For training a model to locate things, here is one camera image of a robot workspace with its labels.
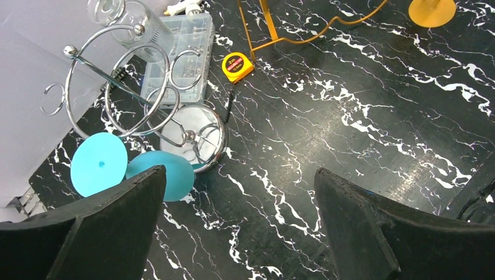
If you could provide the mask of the blue plastic goblet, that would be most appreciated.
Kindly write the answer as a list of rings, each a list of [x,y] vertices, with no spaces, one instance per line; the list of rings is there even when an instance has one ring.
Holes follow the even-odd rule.
[[[166,168],[163,201],[175,202],[187,196],[195,174],[185,158],[152,150],[129,160],[123,141],[108,132],[94,134],[82,142],[72,158],[70,176],[77,193],[89,197],[157,165]]]

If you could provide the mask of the orange plastic goblet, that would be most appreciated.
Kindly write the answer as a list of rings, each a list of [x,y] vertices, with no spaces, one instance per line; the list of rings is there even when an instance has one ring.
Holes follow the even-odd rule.
[[[454,0],[414,0],[408,8],[410,19],[421,27],[434,28],[447,24],[454,17]]]

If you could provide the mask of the chrome spiral glass rack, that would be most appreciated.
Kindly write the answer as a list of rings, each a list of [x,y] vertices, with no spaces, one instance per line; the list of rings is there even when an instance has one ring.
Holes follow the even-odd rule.
[[[133,98],[137,99],[144,105],[143,119],[132,129],[122,129],[122,137],[125,138],[131,135],[140,136],[157,134],[157,136],[160,137],[161,140],[178,148],[182,148],[186,145],[191,145],[191,149],[196,157],[196,163],[193,164],[194,171],[196,173],[201,173],[213,168],[221,160],[228,145],[228,133],[226,131],[225,122],[218,113],[207,106],[192,104],[183,107],[180,105],[179,91],[188,90],[195,87],[197,82],[201,79],[200,75],[195,78],[194,82],[185,87],[179,87],[178,85],[176,85],[172,78],[172,71],[175,62],[182,55],[194,54],[196,56],[199,56],[200,53],[194,50],[186,50],[181,52],[172,60],[172,62],[170,62],[167,53],[162,48],[160,48],[160,46],[155,43],[149,43],[141,44],[139,46],[128,49],[127,52],[119,58],[112,69],[113,72],[116,72],[118,70],[119,65],[124,59],[126,59],[127,56],[139,49],[152,48],[160,53],[165,67],[164,77],[161,87],[159,89],[153,90],[150,93],[151,96],[153,96],[155,93],[159,94],[154,103],[151,103],[148,99],[141,97],[140,95],[135,93],[135,91],[131,90],[128,86],[116,80],[112,73],[107,74],[103,72],[100,68],[98,68],[92,62],[88,61],[82,56],[87,47],[98,37],[104,35],[105,33],[109,33],[113,30],[118,29],[133,30],[136,32],[137,35],[140,35],[144,32],[144,27],[140,24],[134,27],[126,24],[115,24],[112,26],[104,27],[95,32],[84,42],[81,48],[76,48],[72,45],[67,45],[64,47],[64,55],[72,60],[72,64],[69,68],[66,81],[64,84],[52,83],[48,85],[44,90],[47,93],[51,88],[59,86],[62,90],[61,102],[58,107],[50,113],[45,111],[43,107],[40,108],[40,111],[46,116],[54,116],[58,114],[62,108],[65,108],[73,129],[80,136],[88,138],[88,135],[78,127],[76,121],[74,120],[69,100],[69,86],[71,83],[73,71],[76,64],[80,63],[106,80],[106,83],[103,85],[103,87],[105,94],[104,100],[107,104],[110,103],[110,87],[111,85],[114,85],[119,89],[125,91],[126,93],[130,94]],[[171,108],[161,108],[161,101],[167,90],[173,91],[175,95],[175,103]],[[182,113],[184,111],[187,113],[192,113],[195,117],[200,116],[202,118],[207,118],[208,116],[211,116],[212,118],[210,120],[210,123],[198,130],[187,130],[184,128],[181,122],[174,118],[177,113]]]

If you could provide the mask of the clear glass wine glass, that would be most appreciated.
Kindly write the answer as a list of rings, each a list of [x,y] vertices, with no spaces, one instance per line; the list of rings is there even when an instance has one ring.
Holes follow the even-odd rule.
[[[140,35],[126,29],[111,31],[114,39],[126,49],[155,43],[166,53],[172,50],[174,35],[171,29],[141,1],[89,0],[86,8],[88,18],[104,27],[112,25],[134,27],[138,24],[144,27],[144,32]]]

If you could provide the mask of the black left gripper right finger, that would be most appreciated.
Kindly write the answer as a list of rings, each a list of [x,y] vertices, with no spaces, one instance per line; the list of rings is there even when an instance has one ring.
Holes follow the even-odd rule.
[[[494,225],[433,215],[320,168],[314,176],[338,279],[493,279]]]

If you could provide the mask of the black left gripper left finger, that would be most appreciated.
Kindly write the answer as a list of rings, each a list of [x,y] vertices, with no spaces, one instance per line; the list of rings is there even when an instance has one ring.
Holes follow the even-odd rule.
[[[162,198],[162,165],[95,195],[1,223],[2,279],[141,279]]]

